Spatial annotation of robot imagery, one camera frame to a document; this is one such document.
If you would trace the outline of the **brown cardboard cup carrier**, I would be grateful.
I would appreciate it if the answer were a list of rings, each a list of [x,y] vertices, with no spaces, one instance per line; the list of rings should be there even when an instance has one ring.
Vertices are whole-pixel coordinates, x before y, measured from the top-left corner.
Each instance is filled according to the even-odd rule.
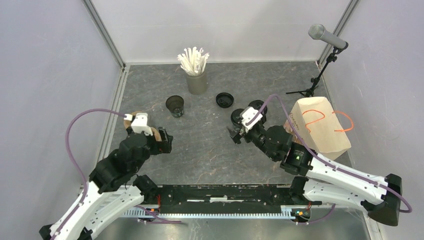
[[[132,133],[144,134],[145,136],[153,136],[158,142],[162,141],[159,131],[149,126],[149,115],[146,112],[135,111],[125,114],[123,125],[128,135]]]

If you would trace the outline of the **black coffee cup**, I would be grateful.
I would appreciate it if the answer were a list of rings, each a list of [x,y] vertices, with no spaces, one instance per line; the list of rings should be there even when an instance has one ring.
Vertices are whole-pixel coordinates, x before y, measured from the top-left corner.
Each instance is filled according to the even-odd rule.
[[[251,101],[248,106],[253,107],[255,110],[259,110],[262,107],[263,104],[264,104],[264,101],[262,101],[260,99],[256,99],[256,100]],[[267,117],[266,117],[267,112],[268,112],[268,107],[266,106],[263,109],[263,111],[261,112],[262,118],[259,121],[262,125],[265,124],[266,121],[267,121]]]
[[[243,111],[244,111],[243,108],[238,108],[238,109],[235,109],[230,115],[230,120],[231,120],[233,129],[236,132],[240,131],[241,128],[243,127],[243,124],[242,124],[243,118],[241,117],[241,114],[242,114]]]

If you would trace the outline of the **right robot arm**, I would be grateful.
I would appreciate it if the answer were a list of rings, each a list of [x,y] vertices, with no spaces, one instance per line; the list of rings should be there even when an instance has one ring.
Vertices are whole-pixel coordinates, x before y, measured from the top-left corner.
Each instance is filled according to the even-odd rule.
[[[237,127],[228,132],[235,144],[242,140],[253,143],[270,160],[279,162],[285,172],[294,175],[288,191],[293,203],[332,203],[360,210],[378,223],[398,226],[401,177],[364,173],[314,150],[308,151],[279,125],[265,129],[257,124],[250,130]]]

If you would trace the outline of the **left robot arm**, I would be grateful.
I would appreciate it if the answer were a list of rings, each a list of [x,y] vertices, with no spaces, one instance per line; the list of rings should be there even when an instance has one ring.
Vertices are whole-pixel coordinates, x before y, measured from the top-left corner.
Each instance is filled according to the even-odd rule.
[[[94,240],[109,224],[130,208],[153,203],[157,186],[146,175],[138,176],[117,199],[103,203],[126,184],[151,156],[169,154],[173,136],[159,127],[152,135],[130,131],[117,149],[97,163],[83,192],[54,224],[44,225],[44,240]]]

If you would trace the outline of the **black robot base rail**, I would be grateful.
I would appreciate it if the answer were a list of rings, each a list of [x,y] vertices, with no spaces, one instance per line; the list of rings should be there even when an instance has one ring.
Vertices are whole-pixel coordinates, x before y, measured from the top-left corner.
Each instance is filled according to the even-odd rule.
[[[292,210],[321,205],[295,196],[289,184],[160,185],[136,210],[161,218],[292,218]]]

